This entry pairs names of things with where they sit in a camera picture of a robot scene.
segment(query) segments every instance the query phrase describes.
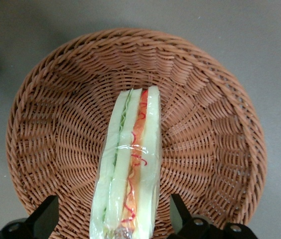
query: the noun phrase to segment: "gray surface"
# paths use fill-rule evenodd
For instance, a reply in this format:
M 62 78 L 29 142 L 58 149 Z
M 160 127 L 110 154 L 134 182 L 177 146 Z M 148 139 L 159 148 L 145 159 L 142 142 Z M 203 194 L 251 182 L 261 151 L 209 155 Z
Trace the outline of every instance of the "gray surface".
M 76 36 L 113 27 L 165 31 L 191 41 L 235 74 L 265 131 L 268 176 L 249 226 L 281 238 L 281 1 L 0 1 L 0 228 L 26 217 L 5 159 L 8 113 L 25 75 Z

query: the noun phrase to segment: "black clamp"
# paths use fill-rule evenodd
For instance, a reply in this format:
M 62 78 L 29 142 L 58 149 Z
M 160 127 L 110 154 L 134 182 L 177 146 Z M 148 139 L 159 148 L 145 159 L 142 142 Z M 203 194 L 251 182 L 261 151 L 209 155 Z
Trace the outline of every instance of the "black clamp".
M 57 196 L 49 196 L 26 219 L 7 224 L 0 239 L 48 239 L 59 221 Z
M 167 239 L 258 239 L 246 225 L 227 223 L 221 230 L 200 216 L 192 217 L 179 194 L 170 197 L 170 219 L 175 233 Z

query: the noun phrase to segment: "screw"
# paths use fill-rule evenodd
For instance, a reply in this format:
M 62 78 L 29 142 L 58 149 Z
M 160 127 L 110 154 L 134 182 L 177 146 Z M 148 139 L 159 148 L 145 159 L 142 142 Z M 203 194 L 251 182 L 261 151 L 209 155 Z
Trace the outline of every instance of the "screw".
M 19 227 L 20 227 L 20 223 L 13 224 L 11 227 L 9 227 L 8 231 L 9 231 L 10 233 L 11 233 L 11 232 L 14 232 L 14 231 L 17 230 Z
M 240 233 L 241 232 L 241 228 L 238 225 L 231 225 L 231 230 L 233 230 L 236 233 Z
M 201 219 L 199 219 L 199 218 L 194 219 L 194 223 L 195 223 L 197 226 L 202 226 L 202 225 L 204 225 L 204 222 L 203 222 Z

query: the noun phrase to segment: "wrapped sandwich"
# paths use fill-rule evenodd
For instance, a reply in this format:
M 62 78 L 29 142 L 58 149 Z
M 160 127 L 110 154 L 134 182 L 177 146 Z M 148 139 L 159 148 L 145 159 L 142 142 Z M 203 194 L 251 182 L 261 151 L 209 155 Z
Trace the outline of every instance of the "wrapped sandwich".
M 90 220 L 91 239 L 148 239 L 159 196 L 160 99 L 157 86 L 122 91 L 115 103 Z

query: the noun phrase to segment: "wicker basket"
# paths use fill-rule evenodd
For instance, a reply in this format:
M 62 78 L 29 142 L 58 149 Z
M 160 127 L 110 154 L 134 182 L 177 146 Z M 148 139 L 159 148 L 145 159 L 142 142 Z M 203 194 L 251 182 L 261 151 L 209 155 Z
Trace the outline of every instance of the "wicker basket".
M 182 38 L 142 29 L 78 37 L 25 78 L 6 150 L 17 195 L 31 213 L 59 196 L 51 238 L 88 238 L 100 150 L 121 90 L 158 85 L 163 159 L 154 238 L 172 232 L 169 195 L 223 227 L 246 224 L 267 169 L 263 132 L 237 79 Z

